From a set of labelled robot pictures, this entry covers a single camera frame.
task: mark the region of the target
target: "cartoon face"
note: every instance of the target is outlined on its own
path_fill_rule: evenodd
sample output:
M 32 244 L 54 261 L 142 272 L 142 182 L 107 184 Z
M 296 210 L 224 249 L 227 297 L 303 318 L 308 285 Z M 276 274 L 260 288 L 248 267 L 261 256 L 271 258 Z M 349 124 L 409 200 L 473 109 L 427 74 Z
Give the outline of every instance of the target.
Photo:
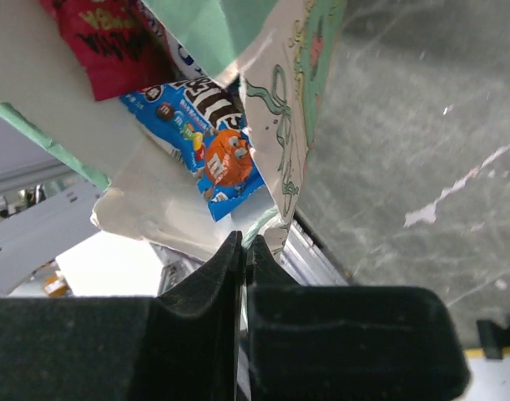
M 214 185 L 234 186 L 253 170 L 249 142 L 234 129 L 223 129 L 212 141 L 205 156 L 205 173 Z

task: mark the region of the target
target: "black object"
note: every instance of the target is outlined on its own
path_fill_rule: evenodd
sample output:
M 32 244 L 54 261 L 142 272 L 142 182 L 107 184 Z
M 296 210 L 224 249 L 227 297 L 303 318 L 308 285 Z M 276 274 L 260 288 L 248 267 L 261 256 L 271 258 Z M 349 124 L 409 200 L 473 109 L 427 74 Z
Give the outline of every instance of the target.
M 478 320 L 477 331 L 485 358 L 503 359 L 503 349 L 510 347 L 510 316 L 507 317 L 506 328 L 498 326 L 492 320 Z
M 434 294 L 299 287 L 261 237 L 247 254 L 240 243 L 232 233 L 157 298 L 0 300 L 0 400 L 235 399 L 244 267 L 254 401 L 442 401 L 466 387 Z

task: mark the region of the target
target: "stained gray floor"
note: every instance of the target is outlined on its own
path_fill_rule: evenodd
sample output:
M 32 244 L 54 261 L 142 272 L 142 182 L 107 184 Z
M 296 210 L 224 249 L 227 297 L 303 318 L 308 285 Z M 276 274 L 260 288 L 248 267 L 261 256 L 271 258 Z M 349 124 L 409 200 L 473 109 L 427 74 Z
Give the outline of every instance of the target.
M 300 210 L 363 284 L 510 312 L 510 0 L 351 0 Z

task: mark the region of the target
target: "yellow line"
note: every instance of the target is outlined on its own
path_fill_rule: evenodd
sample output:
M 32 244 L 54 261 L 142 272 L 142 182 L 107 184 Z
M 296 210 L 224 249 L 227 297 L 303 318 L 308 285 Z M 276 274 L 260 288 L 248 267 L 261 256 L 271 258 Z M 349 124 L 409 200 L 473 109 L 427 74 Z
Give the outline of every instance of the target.
M 485 352 L 482 348 L 472 348 L 464 351 L 466 358 L 485 358 Z M 510 356 L 510 347 L 503 349 L 503 356 Z

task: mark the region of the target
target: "blue candy bag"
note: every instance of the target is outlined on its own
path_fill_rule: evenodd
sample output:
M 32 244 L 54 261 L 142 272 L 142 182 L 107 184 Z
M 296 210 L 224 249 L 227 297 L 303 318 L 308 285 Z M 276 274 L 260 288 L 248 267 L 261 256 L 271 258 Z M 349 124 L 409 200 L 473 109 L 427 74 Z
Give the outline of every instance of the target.
M 264 184 L 242 132 L 244 115 L 211 79 L 153 86 L 120 100 L 159 144 L 179 150 L 214 220 Z

